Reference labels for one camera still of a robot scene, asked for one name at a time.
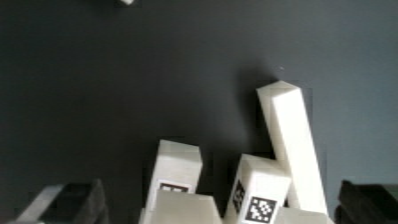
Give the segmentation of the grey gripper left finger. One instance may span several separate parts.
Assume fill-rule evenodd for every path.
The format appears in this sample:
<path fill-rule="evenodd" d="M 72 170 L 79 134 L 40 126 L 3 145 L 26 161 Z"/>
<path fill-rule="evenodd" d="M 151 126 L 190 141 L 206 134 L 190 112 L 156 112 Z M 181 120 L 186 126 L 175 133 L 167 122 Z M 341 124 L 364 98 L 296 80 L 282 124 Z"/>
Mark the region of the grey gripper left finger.
<path fill-rule="evenodd" d="M 110 224 L 101 180 L 46 186 L 10 224 Z"/>

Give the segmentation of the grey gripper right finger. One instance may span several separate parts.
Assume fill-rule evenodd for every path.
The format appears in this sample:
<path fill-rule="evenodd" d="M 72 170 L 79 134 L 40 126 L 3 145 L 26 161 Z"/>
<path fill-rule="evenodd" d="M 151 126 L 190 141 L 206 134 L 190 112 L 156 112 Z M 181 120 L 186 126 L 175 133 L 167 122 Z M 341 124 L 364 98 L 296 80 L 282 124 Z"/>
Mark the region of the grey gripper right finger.
<path fill-rule="evenodd" d="M 335 224 L 398 224 L 398 184 L 341 182 Z"/>

